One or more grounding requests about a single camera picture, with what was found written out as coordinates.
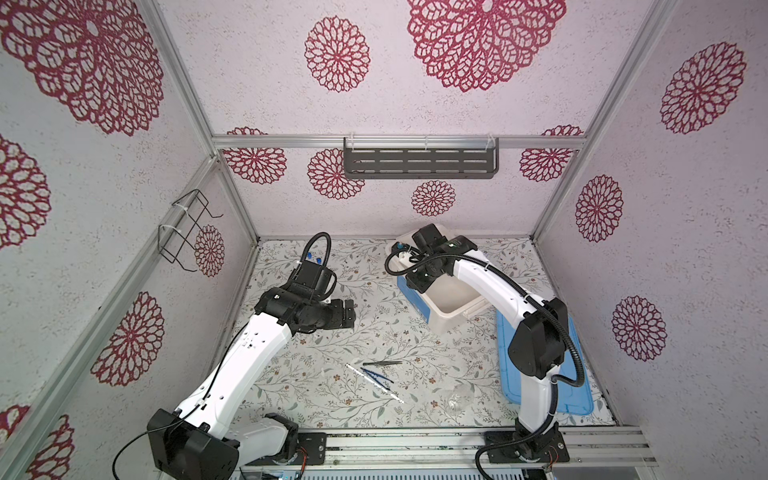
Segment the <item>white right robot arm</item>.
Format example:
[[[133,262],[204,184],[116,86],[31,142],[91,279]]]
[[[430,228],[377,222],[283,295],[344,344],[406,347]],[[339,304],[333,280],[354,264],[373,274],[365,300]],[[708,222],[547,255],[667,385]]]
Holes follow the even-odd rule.
[[[409,288],[425,293],[445,277],[472,289],[500,312],[514,329],[507,356],[520,374],[520,410],[514,430],[491,439],[475,454],[513,454],[524,462],[550,465],[565,460],[564,440],[555,420],[558,384],[579,387],[585,371],[569,334],[566,305],[528,292],[495,266],[477,245],[464,236],[452,239],[429,224],[412,235],[410,243],[395,243],[385,261],[392,276],[403,276]]]

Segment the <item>white plastic bin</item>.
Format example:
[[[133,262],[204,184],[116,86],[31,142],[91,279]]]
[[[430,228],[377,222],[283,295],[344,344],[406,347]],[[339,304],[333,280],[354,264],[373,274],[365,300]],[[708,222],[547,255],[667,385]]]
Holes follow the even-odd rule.
[[[420,293],[407,284],[405,276],[396,278],[406,299],[421,313],[428,328],[443,335],[491,308],[491,303],[468,284],[443,275]]]

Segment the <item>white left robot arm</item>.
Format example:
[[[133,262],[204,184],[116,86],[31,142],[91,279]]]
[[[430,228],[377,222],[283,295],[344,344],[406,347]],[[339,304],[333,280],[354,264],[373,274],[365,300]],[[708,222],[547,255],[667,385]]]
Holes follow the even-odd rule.
[[[265,292],[220,364],[175,410],[147,424],[153,463],[174,479],[228,479],[257,460],[287,463],[298,455],[298,426],[279,414],[232,422],[264,369],[297,333],[351,329],[351,300],[318,300],[275,287]]]

